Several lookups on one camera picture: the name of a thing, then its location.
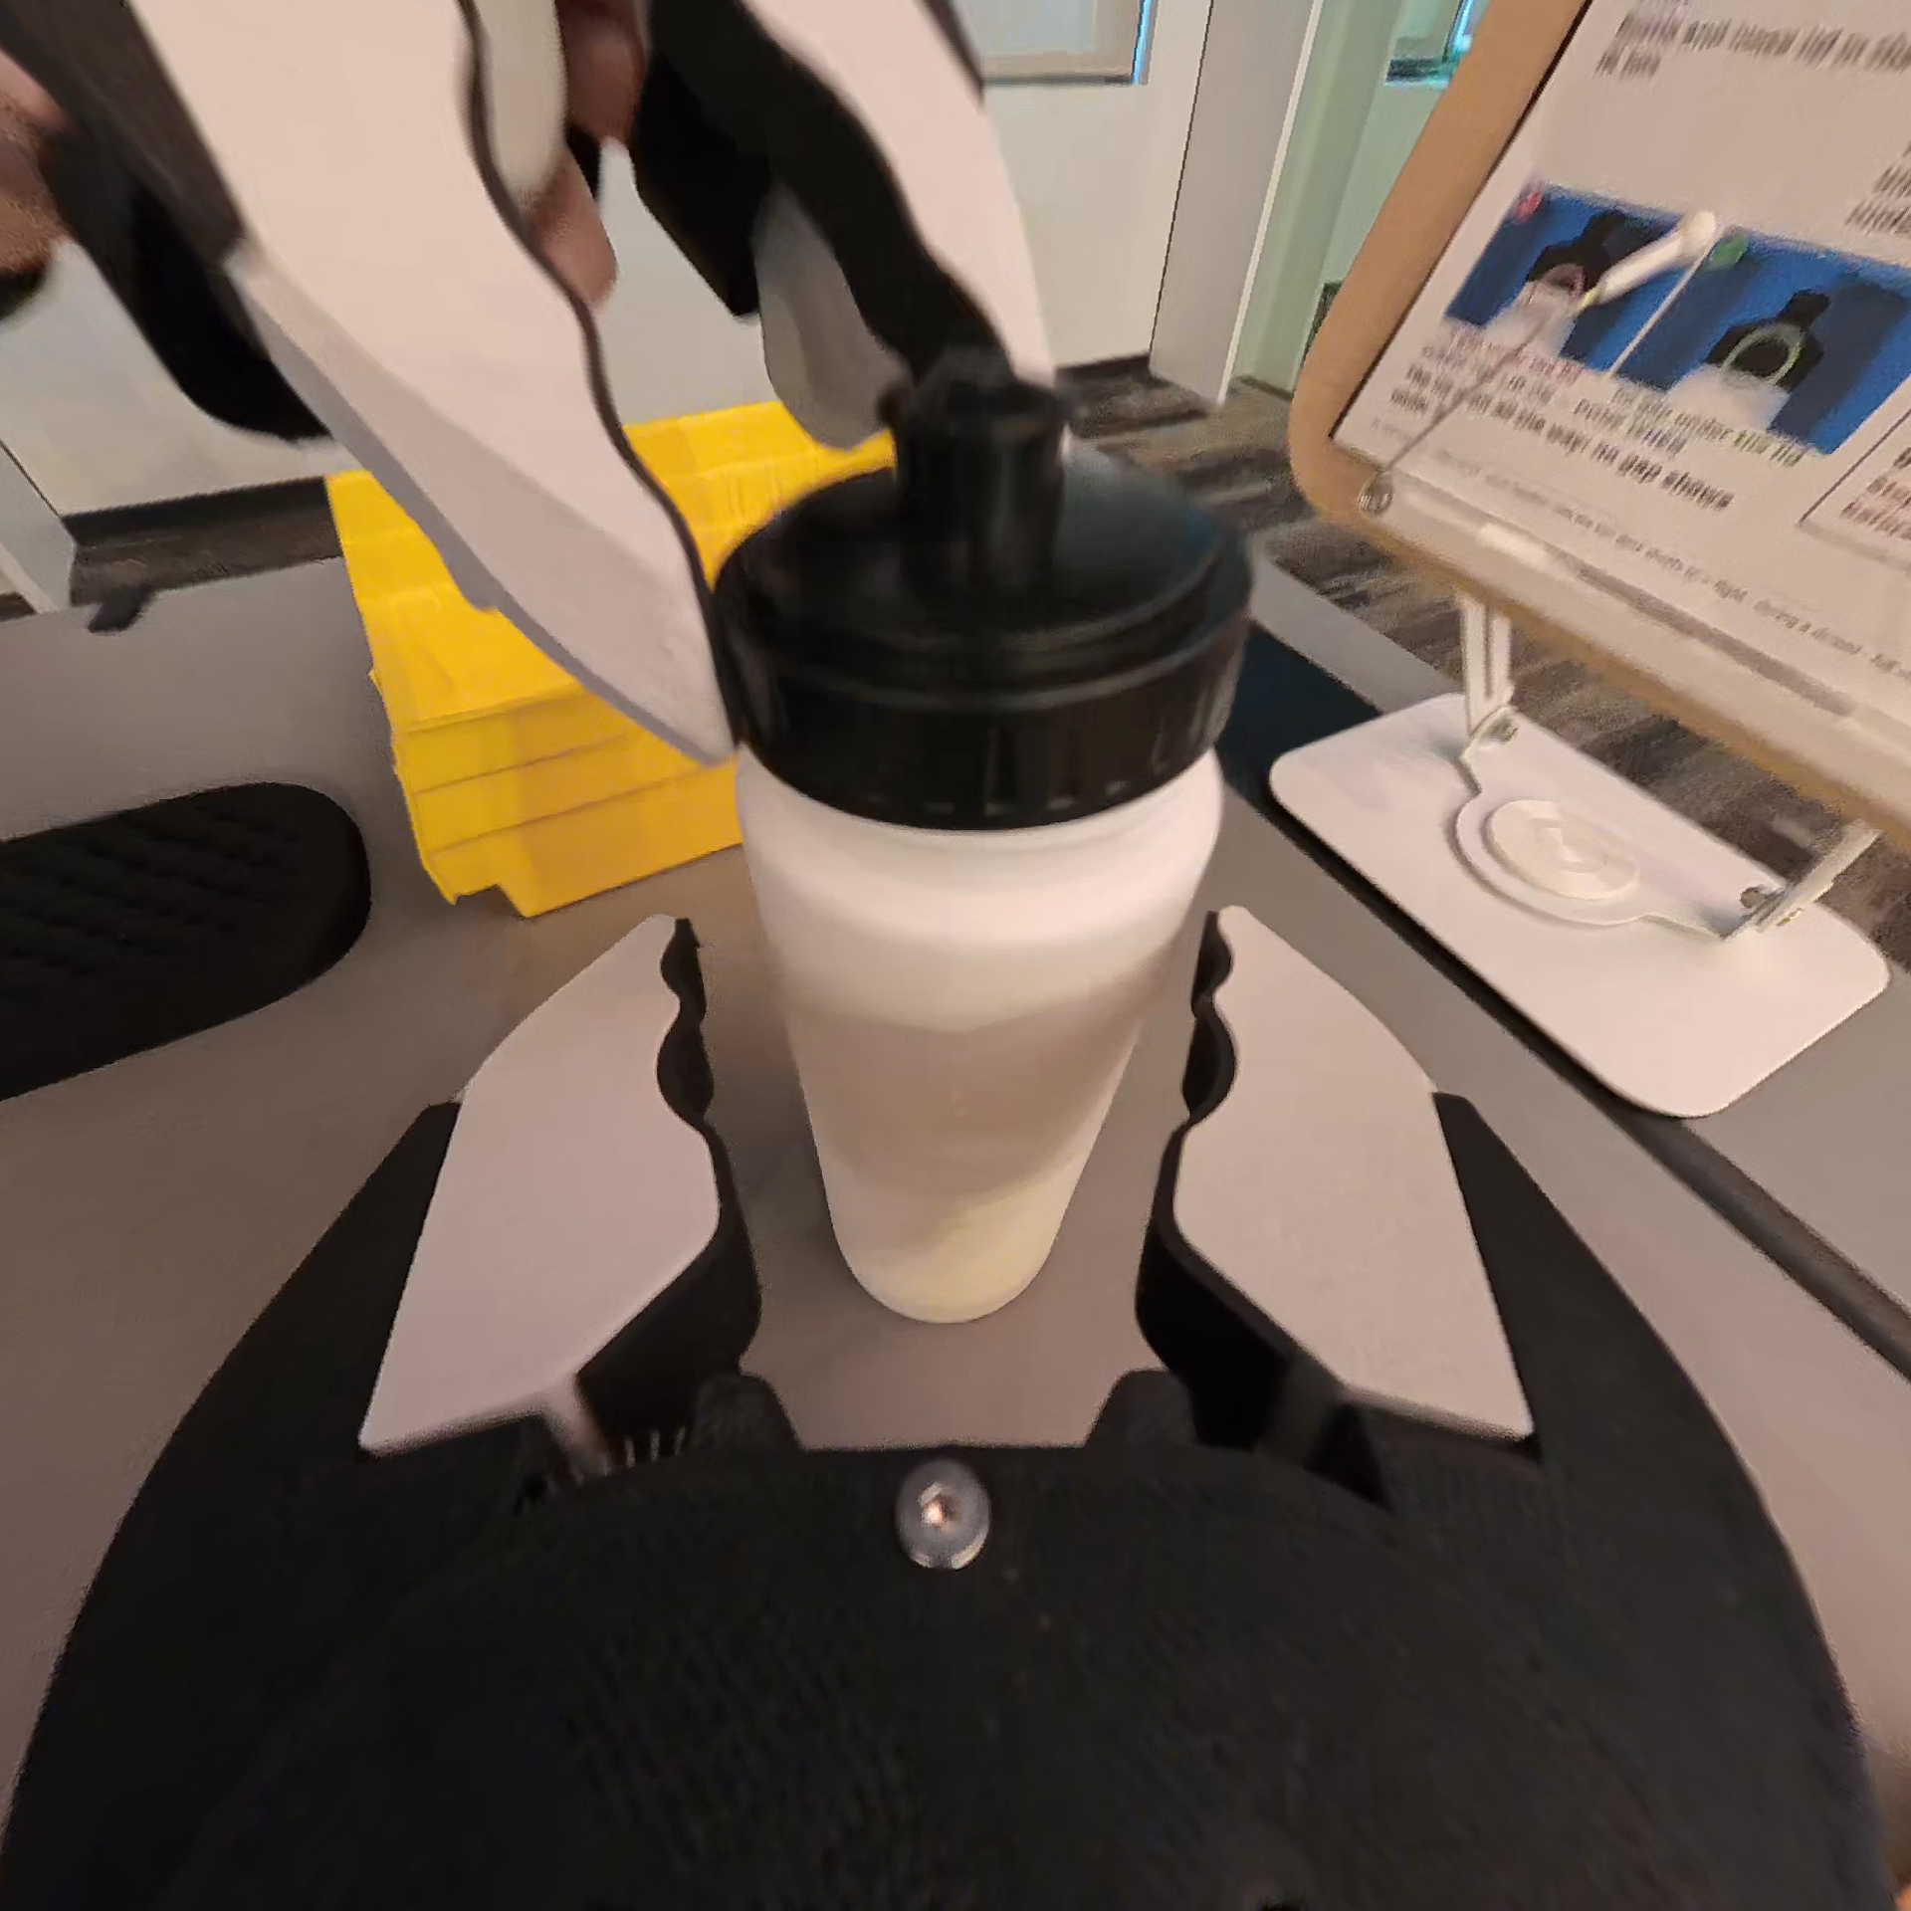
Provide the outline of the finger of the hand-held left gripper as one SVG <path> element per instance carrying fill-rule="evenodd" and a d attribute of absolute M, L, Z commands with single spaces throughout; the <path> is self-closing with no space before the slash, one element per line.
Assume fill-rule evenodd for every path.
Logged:
<path fill-rule="evenodd" d="M 643 6 L 635 181 L 760 329 L 800 428 L 848 447 L 948 356 L 1051 389 L 1035 261 L 948 5 Z"/>
<path fill-rule="evenodd" d="M 465 594 L 671 748 L 729 758 L 708 586 L 535 245 L 556 5 L 158 3 L 134 18 L 235 208 L 229 271 L 309 409 Z"/>

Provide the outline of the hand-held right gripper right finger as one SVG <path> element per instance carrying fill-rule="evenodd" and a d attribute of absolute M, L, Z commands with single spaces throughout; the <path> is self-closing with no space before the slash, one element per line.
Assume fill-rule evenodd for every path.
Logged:
<path fill-rule="evenodd" d="M 1189 1009 L 1136 1310 L 1198 1434 L 1308 1456 L 1362 1405 L 1525 1443 L 1534 1410 L 1417 1057 L 1242 906 L 1206 919 Z"/>

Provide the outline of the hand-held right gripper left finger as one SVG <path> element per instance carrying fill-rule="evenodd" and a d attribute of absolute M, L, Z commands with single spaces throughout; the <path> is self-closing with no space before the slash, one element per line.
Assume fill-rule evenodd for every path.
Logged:
<path fill-rule="evenodd" d="M 465 1088 L 359 1443 L 530 1420 L 573 1468 L 655 1459 L 735 1373 L 760 1285 L 710 1126 L 700 944 L 651 917 Z"/>

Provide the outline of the white plastic bottle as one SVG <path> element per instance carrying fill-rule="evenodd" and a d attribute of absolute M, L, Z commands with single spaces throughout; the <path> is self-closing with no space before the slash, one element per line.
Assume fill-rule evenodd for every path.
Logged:
<path fill-rule="evenodd" d="M 1223 816 L 1214 752 L 1039 827 L 900 827 L 753 752 L 735 806 L 782 1025 L 850 1275 L 977 1321 L 1057 1242 Z"/>

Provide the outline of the yellow plastic bin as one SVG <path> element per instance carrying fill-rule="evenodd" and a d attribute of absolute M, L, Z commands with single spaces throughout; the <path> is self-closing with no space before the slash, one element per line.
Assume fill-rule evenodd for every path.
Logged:
<path fill-rule="evenodd" d="M 640 420 L 627 440 L 710 579 L 804 493 L 895 460 L 887 435 L 826 445 L 775 401 Z M 544 917 L 740 843 L 730 762 L 665 746 L 469 605 L 370 472 L 328 475 L 325 501 L 414 843 L 443 898 L 499 892 Z"/>

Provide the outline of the black bottle lid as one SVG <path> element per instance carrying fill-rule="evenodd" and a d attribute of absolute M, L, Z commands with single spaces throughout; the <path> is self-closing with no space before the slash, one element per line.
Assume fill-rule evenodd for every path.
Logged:
<path fill-rule="evenodd" d="M 1070 406 L 987 349 L 892 395 L 895 461 L 740 541 L 710 590 L 738 741 L 896 827 L 1049 827 L 1212 750 L 1251 557 L 1177 484 L 1073 447 Z"/>

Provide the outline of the person's left hand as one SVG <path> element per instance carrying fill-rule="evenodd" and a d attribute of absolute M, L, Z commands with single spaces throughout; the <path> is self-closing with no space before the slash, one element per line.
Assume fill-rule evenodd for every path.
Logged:
<path fill-rule="evenodd" d="M 608 144 L 627 145 L 646 79 L 646 6 L 557 3 L 565 61 L 565 149 L 533 203 L 533 239 L 563 284 L 599 309 L 616 264 L 599 207 L 599 163 Z"/>

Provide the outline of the white framed window partition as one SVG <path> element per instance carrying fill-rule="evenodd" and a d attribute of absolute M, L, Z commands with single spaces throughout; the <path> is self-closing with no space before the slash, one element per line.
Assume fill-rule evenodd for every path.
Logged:
<path fill-rule="evenodd" d="M 1208 39 L 1211 5 L 1147 5 L 1142 78 L 1013 82 L 987 106 L 1028 232 L 1060 367 L 1142 356 Z M 599 208 L 616 280 L 599 314 L 623 422 L 704 414 L 774 393 L 757 324 L 735 319 L 642 205 L 630 157 L 605 145 Z"/>

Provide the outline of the white board stand base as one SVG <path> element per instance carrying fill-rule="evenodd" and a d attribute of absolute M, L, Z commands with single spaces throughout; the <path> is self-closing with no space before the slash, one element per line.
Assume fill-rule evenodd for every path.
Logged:
<path fill-rule="evenodd" d="M 1276 802 L 1622 1100 L 1703 1116 L 1868 1008 L 1879 949 L 1790 877 L 1519 715 L 1512 625 L 1462 601 L 1462 692 L 1280 752 Z"/>

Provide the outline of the wooden instruction sheet board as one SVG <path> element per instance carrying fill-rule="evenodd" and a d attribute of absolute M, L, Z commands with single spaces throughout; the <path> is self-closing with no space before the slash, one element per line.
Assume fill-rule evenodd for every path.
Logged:
<path fill-rule="evenodd" d="M 1904 849 L 1907 177 L 1907 3 L 1490 5 L 1306 499 Z"/>

